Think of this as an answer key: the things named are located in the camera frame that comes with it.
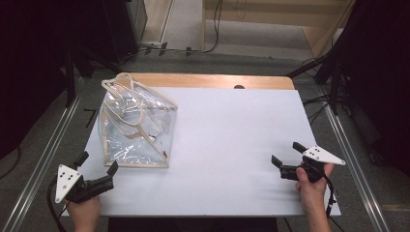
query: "white board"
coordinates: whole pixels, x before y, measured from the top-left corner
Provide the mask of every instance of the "white board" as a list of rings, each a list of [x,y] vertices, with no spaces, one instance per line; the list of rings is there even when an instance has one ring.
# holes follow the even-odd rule
[[[302,215],[295,182],[282,180],[271,155],[298,165],[293,142],[315,140],[294,90],[156,88],[178,104],[170,167],[120,167],[101,196],[111,217],[283,217]],[[78,169],[105,175],[97,123]],[[328,200],[329,191],[324,201]],[[337,204],[332,215],[340,215]]]

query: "wire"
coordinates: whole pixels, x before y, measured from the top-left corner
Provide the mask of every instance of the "wire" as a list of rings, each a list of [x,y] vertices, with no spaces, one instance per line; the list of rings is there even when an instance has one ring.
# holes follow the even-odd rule
[[[307,162],[305,163],[306,166],[308,166],[309,168],[311,168],[311,170],[313,170],[316,174],[321,175],[323,178],[325,178],[326,183],[328,184],[329,187],[329,191],[331,192],[330,196],[329,196],[329,201],[328,201],[328,207],[326,209],[326,217],[329,218],[330,214],[331,214],[331,210],[333,207],[333,204],[336,203],[335,199],[334,199],[334,188],[333,188],[333,184],[331,182],[331,180],[328,178],[328,176],[326,176],[326,173],[317,170],[317,168],[315,168],[314,166],[308,164]]]
[[[146,51],[181,51],[181,52],[193,52],[193,53],[208,53],[217,48],[220,43],[220,13],[222,12],[222,0],[219,0],[217,3],[217,7],[215,8],[214,12],[214,29],[216,34],[216,39],[214,45],[208,50],[184,50],[184,49],[169,49],[169,48],[154,48],[154,47],[147,47],[146,49],[139,50],[136,54],[143,53]]]
[[[57,176],[54,176],[54,179],[51,181],[47,189],[47,205],[48,205],[48,209],[51,212],[51,215],[55,223],[57,224],[58,230],[60,232],[66,232],[66,229],[64,228],[63,224],[61,224],[59,217],[57,217],[57,215],[55,214],[54,208],[51,203],[51,190],[55,186],[56,183],[57,183]]]
[[[20,146],[18,146],[17,147],[17,159],[15,160],[15,163],[8,171],[6,171],[4,174],[0,176],[0,180],[3,179],[3,177],[9,175],[15,169],[15,167],[18,165],[18,162],[20,161],[20,158],[21,158],[21,150],[20,150]]]
[[[283,219],[284,219],[284,222],[285,222],[286,225],[287,225],[287,229],[289,230],[289,232],[292,232],[292,227],[290,227],[290,224],[289,224],[289,221],[287,221],[287,218],[284,217]]]
[[[329,99],[329,97],[330,97],[330,95],[322,95],[322,96],[319,96],[317,98],[304,101],[303,105],[306,106],[307,104],[314,103],[314,102],[327,101]]]
[[[337,222],[332,217],[329,217],[329,218],[340,229],[340,231],[344,232],[344,230],[341,228],[341,226],[339,224],[337,224]]]
[[[312,118],[313,119],[310,121],[310,125],[313,125],[313,122],[316,120],[316,118],[319,116],[319,114],[326,108],[326,106],[328,106],[328,103],[323,104],[322,107],[320,107],[320,109],[318,111],[316,111],[316,113],[310,115],[309,117],[307,117],[308,119]]]
[[[314,60],[314,62],[316,63],[317,58],[308,58],[308,59],[304,60],[304,61],[302,62],[301,67],[305,64],[306,61],[309,61],[309,60]],[[304,72],[304,74],[306,74],[306,75],[308,75],[308,76],[310,76],[310,77],[314,77],[314,75],[309,74],[309,73],[307,73],[307,72]]]
[[[63,213],[67,210],[67,207],[69,207],[70,203],[72,203],[71,201],[69,201],[69,203],[67,203],[67,205],[64,207],[64,209],[61,211],[61,213],[58,215],[58,218],[60,219],[60,217],[63,215]]]

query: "hand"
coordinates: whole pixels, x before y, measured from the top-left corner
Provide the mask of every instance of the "hand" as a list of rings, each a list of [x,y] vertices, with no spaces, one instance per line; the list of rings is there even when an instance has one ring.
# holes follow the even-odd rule
[[[69,202],[67,211],[73,221],[75,232],[91,232],[97,229],[100,217],[100,197],[96,196],[80,204]]]
[[[324,166],[326,176],[330,176],[334,165],[326,163]],[[326,191],[326,180],[321,178],[315,183],[308,180],[308,174],[302,167],[296,169],[299,181],[296,189],[301,193],[302,207],[307,214],[309,231],[331,231],[326,217],[324,196]]]

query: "plastic bag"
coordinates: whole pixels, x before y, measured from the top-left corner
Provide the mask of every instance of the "plastic bag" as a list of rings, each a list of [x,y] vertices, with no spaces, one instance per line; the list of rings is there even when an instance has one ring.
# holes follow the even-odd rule
[[[108,91],[99,118],[105,165],[168,167],[178,106],[127,73],[102,87]]]

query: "black curtain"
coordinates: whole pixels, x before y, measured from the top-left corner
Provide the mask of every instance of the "black curtain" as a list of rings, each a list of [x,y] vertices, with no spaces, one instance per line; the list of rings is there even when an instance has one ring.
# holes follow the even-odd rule
[[[0,159],[20,144],[67,86],[51,2],[0,3]]]
[[[351,17],[359,20],[338,56],[343,72],[350,76],[347,86],[352,99],[380,133],[370,147],[387,164],[397,166],[407,175],[410,175],[409,12],[407,0],[357,1]]]

